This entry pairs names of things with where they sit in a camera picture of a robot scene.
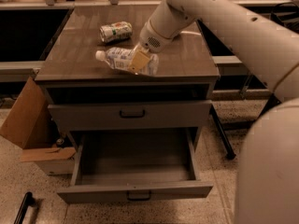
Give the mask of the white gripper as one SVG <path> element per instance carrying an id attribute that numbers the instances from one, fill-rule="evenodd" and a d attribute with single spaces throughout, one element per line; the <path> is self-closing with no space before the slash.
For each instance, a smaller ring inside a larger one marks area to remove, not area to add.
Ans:
<path id="1" fill-rule="evenodd" d="M 149 21 L 147 21 L 141 29 L 139 43 L 143 48 L 148 49 L 152 53 L 161 52 L 170 42 L 171 39 L 164 38 L 155 32 Z M 137 50 L 128 66 L 128 69 L 131 72 L 137 73 L 142 70 L 149 61 L 150 56 L 147 53 Z"/>

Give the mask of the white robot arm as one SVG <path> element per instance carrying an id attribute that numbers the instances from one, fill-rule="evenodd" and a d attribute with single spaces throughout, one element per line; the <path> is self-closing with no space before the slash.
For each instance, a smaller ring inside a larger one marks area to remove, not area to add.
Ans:
<path id="1" fill-rule="evenodd" d="M 299 34 L 229 0 L 162 0 L 139 44 L 160 52 L 201 21 L 277 99 L 242 146 L 235 224 L 299 224 Z"/>

